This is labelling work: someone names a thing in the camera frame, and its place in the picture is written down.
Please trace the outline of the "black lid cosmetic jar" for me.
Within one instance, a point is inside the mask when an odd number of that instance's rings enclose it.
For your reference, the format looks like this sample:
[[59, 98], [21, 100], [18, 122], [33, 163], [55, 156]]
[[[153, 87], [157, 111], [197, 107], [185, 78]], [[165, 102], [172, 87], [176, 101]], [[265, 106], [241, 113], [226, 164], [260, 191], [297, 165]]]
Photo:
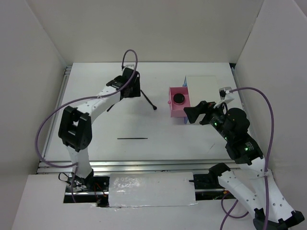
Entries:
[[181, 93], [176, 93], [172, 97], [172, 102], [174, 105], [181, 106], [185, 103], [185, 95]]

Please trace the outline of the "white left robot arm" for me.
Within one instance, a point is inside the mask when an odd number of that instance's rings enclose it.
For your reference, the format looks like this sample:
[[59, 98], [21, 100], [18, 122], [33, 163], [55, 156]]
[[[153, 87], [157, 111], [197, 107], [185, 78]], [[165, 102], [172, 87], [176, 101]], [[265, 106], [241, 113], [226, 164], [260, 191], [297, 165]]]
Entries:
[[59, 126], [59, 138], [66, 146], [73, 166], [77, 186], [89, 191], [94, 186], [94, 171], [90, 165], [88, 146], [93, 134], [93, 122], [107, 109], [124, 98], [140, 97], [140, 74], [125, 67], [121, 75], [109, 81], [93, 99], [77, 106], [66, 106]]

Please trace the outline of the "blue drawer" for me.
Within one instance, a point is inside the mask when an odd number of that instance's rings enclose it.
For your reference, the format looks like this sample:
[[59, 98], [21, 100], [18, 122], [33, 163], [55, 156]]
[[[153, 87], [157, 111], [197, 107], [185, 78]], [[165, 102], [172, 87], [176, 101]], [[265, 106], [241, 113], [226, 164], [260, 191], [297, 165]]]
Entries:
[[187, 84], [187, 76], [185, 76], [185, 78], [184, 78], [184, 83], [183, 83], [182, 86], [183, 86], [183, 87], [187, 87], [187, 85], [188, 85], [188, 84]]

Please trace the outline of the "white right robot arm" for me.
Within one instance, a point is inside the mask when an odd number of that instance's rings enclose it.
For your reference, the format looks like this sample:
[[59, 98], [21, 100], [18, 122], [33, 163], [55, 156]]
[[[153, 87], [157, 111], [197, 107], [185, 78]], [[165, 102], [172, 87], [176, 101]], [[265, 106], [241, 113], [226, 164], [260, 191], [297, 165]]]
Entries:
[[213, 102], [201, 101], [195, 107], [185, 107], [190, 123], [199, 115], [201, 125], [212, 127], [226, 140], [226, 151], [248, 177], [253, 191], [240, 182], [225, 163], [209, 169], [209, 183], [228, 190], [249, 212], [258, 230], [287, 230], [305, 220], [280, 192], [272, 172], [265, 170], [265, 158], [257, 142], [248, 134], [250, 125], [246, 113], [239, 108], [226, 112]]

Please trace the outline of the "pink drawer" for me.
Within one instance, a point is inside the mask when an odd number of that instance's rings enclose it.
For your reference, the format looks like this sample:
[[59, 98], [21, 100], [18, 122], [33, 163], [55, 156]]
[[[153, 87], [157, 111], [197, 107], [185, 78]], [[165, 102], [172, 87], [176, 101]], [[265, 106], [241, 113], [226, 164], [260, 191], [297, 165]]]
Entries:
[[[174, 105], [172, 102], [172, 97], [176, 93], [181, 93], [185, 95], [185, 103], [181, 106]], [[187, 87], [170, 87], [168, 104], [170, 107], [171, 117], [186, 117], [186, 114], [183, 109], [184, 107], [190, 107], [188, 88]]]

